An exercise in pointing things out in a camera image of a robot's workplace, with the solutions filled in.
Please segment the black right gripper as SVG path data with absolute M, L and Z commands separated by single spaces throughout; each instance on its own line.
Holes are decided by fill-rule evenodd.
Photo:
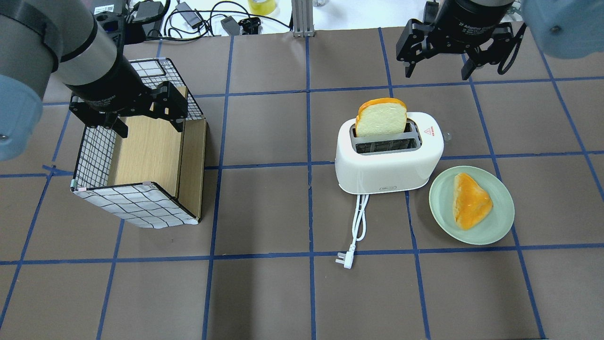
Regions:
M 410 19 L 395 46 L 410 78 L 417 64 L 437 54 L 466 54 L 462 80 L 483 65 L 503 60 L 512 49 L 513 30 L 502 19 L 511 0 L 428 0 L 423 19 Z

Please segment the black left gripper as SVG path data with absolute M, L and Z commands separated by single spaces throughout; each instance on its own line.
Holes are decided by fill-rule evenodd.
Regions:
M 69 89 L 70 111 L 89 128 L 110 129 L 127 138 L 129 129 L 120 117 L 146 116 L 169 122 L 179 133 L 184 131 L 185 95 L 169 81 L 151 90 L 124 56 L 100 79 Z

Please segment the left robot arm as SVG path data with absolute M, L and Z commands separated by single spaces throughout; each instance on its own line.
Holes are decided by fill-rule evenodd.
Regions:
M 152 17 L 93 13 L 81 0 L 3 0 L 1 9 L 1 159 L 26 150 L 52 73 L 72 92 L 69 109 L 88 128 L 127 138 L 122 118 L 163 119 L 183 132 L 187 99 L 169 81 L 154 89 L 123 56 L 145 40 Z

